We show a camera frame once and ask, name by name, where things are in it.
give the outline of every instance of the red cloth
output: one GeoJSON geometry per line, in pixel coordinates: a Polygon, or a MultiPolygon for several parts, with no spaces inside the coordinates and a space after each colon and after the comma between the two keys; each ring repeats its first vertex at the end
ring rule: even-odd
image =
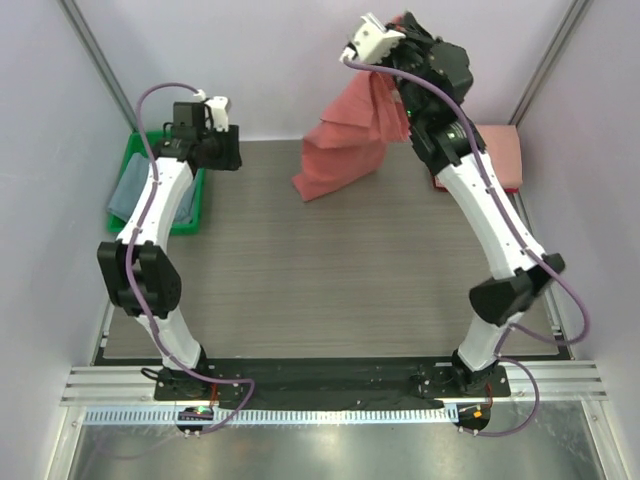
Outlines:
{"type": "Polygon", "coordinates": [[[409,120],[390,76],[359,72],[303,139],[293,184],[307,202],[377,170],[391,142],[409,138],[409,120]]]}

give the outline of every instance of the green basket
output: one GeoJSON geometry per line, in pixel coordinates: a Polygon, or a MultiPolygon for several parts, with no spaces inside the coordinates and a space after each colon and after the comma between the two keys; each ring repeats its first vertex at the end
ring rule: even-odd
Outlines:
{"type": "MultiPolygon", "coordinates": [[[[149,143],[153,145],[155,142],[162,138],[162,132],[147,132],[149,143]]],[[[146,157],[144,151],[144,145],[142,144],[142,138],[138,132],[133,132],[129,136],[129,142],[127,143],[127,149],[124,152],[124,160],[122,161],[122,167],[120,168],[120,176],[124,173],[125,168],[129,163],[129,160],[134,153],[142,153],[146,157]]],[[[174,225],[171,227],[169,235],[194,235],[200,230],[200,215],[202,212],[202,194],[204,190],[204,172],[198,172],[196,175],[196,189],[193,194],[193,216],[190,223],[174,225]]],[[[126,222],[122,221],[114,215],[109,215],[107,221],[107,230],[112,233],[120,233],[126,222]]]]}

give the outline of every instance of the wood grain surface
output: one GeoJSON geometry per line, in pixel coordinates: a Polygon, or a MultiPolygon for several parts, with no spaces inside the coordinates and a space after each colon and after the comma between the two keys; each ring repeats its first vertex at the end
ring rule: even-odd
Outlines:
{"type": "MultiPolygon", "coordinates": [[[[469,288],[489,276],[480,244],[409,145],[349,187],[304,204],[291,183],[300,143],[242,145],[238,172],[208,172],[201,231],[171,237],[181,309],[210,357],[448,355],[469,288]]],[[[545,334],[543,300],[523,323],[545,334]]],[[[557,353],[514,333],[505,353],[557,353]]],[[[116,311],[105,357],[156,357],[116,311]]]]}

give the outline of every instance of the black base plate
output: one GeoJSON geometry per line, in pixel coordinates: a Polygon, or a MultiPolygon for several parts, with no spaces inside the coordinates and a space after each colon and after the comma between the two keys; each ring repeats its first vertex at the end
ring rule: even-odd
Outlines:
{"type": "MultiPolygon", "coordinates": [[[[255,380],[256,390],[248,409],[414,410],[441,408],[438,399],[486,396],[484,388],[462,392],[451,376],[450,366],[436,365],[426,358],[216,359],[211,361],[211,368],[213,377],[255,380]]],[[[503,367],[496,367],[489,382],[494,397],[511,395],[503,367]]],[[[220,385],[220,406],[235,408],[247,390],[246,384],[220,385]]],[[[194,390],[190,390],[185,395],[179,389],[157,386],[154,398],[211,398],[210,387],[204,385],[199,392],[194,396],[194,390]]]]}

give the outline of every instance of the perforated white rail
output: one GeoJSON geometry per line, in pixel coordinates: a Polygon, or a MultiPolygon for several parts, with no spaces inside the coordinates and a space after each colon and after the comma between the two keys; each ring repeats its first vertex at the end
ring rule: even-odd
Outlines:
{"type": "MultiPolygon", "coordinates": [[[[91,407],[84,425],[193,425],[217,423],[229,410],[216,410],[213,419],[178,420],[184,406],[91,407]]],[[[294,412],[272,410],[241,411],[230,425],[359,425],[372,423],[447,423],[458,420],[456,405],[438,410],[294,412]]]]}

